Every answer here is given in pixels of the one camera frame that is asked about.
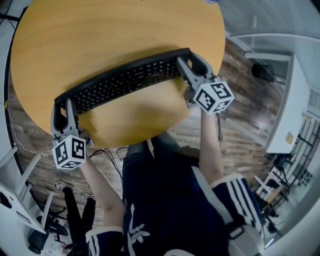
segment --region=wooden floor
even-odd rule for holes
[[[270,133],[273,122],[281,102],[283,91],[276,84],[265,83],[250,75],[252,63],[243,57],[243,52],[231,42],[226,42],[225,55],[220,70],[223,80],[227,81],[235,94],[235,101],[223,116],[228,116],[246,126],[252,132],[266,138]],[[29,150],[42,153],[51,153],[52,137],[39,128],[25,113],[20,105],[12,83],[9,84],[9,111],[13,119],[13,127],[18,140]],[[195,109],[192,114],[181,123],[172,127],[169,133],[181,146],[200,147],[200,111]],[[258,186],[254,176],[261,179],[267,175],[272,163],[265,158],[264,149],[254,141],[244,137],[238,131],[222,126],[223,140],[221,151],[226,174],[243,174],[251,187]],[[25,169],[34,157],[34,153],[24,150],[18,144],[18,156]],[[116,158],[116,148],[111,149]],[[126,150],[120,151],[124,157]],[[93,162],[106,174],[112,186],[122,191],[118,173],[103,155],[92,157]],[[36,165],[29,180],[36,197],[43,202],[50,190],[55,192],[52,209],[59,210],[65,206],[61,191],[55,190],[56,182],[71,183],[74,185],[74,194],[80,212],[83,211],[86,201],[80,198],[81,193],[91,193],[91,190],[80,170],[57,170],[52,156],[43,155]],[[95,225],[102,224],[103,213],[96,208]]]

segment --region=black trash bin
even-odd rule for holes
[[[254,64],[251,72],[255,78],[259,78],[267,82],[275,81],[275,72],[271,65]]]

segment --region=person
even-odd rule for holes
[[[69,225],[72,244],[65,249],[71,249],[67,256],[88,256],[89,248],[86,243],[86,233],[92,230],[96,214],[96,199],[93,194],[82,193],[80,197],[86,200],[86,204],[80,217],[79,209],[73,192],[74,186],[58,182],[55,188],[63,191],[67,209],[66,219]]]
[[[87,158],[80,166],[104,212],[86,233],[91,256],[260,255],[259,207],[240,174],[224,175],[216,116],[201,113],[199,168],[177,158],[167,132],[130,145],[122,200]]]

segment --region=round wooden table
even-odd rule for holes
[[[217,74],[225,50],[217,4],[203,0],[35,0],[17,28],[11,53],[16,95],[51,134],[57,96],[119,65],[179,48],[208,61]],[[123,96],[79,116],[95,147],[154,137],[188,115],[182,78]]]

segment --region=white cube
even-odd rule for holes
[[[86,162],[86,141],[69,135],[52,149],[58,169],[73,170]]]
[[[227,82],[217,81],[200,85],[193,100],[208,114],[226,110],[235,99]]]

